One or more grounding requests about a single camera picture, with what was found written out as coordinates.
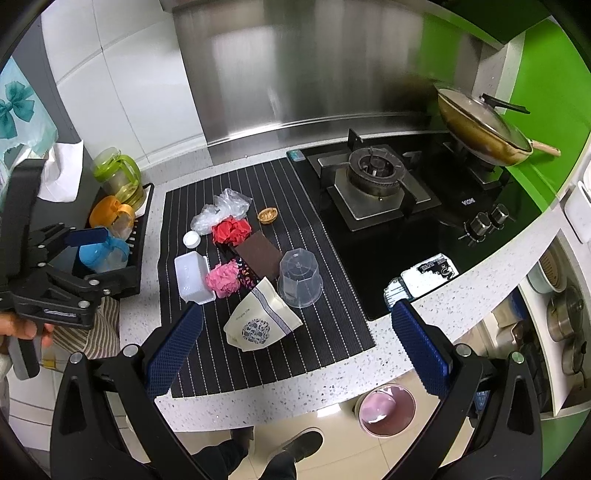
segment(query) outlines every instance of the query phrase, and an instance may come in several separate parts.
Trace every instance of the white bottle cap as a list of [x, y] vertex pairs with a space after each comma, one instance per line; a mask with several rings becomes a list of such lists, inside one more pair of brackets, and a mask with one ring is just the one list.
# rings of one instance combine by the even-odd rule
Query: white bottle cap
[[187, 248], [197, 248], [199, 243], [201, 243], [201, 237], [197, 232], [189, 230], [187, 233], [184, 234], [183, 243]]

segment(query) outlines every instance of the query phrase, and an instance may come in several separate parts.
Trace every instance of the human hand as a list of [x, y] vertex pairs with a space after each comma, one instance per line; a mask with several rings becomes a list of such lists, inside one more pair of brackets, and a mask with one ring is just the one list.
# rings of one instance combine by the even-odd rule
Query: human hand
[[[46, 323], [41, 334], [41, 344], [48, 347], [53, 342], [51, 336], [55, 326]], [[15, 336], [23, 340], [33, 340], [37, 335], [37, 325], [31, 320], [23, 320], [14, 312], [0, 313], [0, 335]]]

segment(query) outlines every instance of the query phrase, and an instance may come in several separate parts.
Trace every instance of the gas stove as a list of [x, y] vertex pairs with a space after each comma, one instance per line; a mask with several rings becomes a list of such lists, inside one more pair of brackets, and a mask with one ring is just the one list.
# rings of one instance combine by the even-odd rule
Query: gas stove
[[304, 189], [374, 320], [384, 288], [437, 254], [459, 273], [521, 232], [540, 211], [504, 168], [467, 153], [447, 133], [361, 140], [301, 151]]

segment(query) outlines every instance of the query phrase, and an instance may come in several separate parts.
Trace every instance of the shoe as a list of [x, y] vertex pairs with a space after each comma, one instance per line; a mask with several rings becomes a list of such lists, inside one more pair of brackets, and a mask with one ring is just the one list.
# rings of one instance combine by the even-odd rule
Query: shoe
[[285, 442], [279, 449], [271, 454], [269, 460], [281, 452], [288, 452], [293, 455], [296, 463], [304, 458], [314, 455], [324, 442], [322, 431], [316, 427], [310, 427], [298, 433], [291, 440]]
[[230, 438], [235, 442], [238, 442], [248, 451], [251, 447], [251, 440], [254, 440], [255, 433], [254, 427], [242, 427], [239, 429], [230, 430]]

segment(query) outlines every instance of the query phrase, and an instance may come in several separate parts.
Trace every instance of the person's leg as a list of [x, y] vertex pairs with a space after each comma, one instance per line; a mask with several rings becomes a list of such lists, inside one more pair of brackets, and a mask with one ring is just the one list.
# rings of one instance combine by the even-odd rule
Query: person's leg
[[296, 480], [295, 462], [294, 456], [283, 450], [267, 464], [260, 480]]
[[231, 440], [205, 447], [199, 453], [191, 455], [193, 461], [212, 480], [228, 480], [228, 476], [245, 459], [248, 455], [250, 440], [253, 438], [253, 427], [232, 430], [231, 436]]
[[205, 447], [199, 453], [192, 455], [192, 458], [212, 480], [227, 480], [247, 455], [248, 450], [236, 440], [231, 439], [219, 445]]
[[317, 428], [312, 427], [300, 432], [279, 448], [260, 480], [296, 480], [296, 462], [314, 455], [320, 450], [323, 441], [322, 432]]

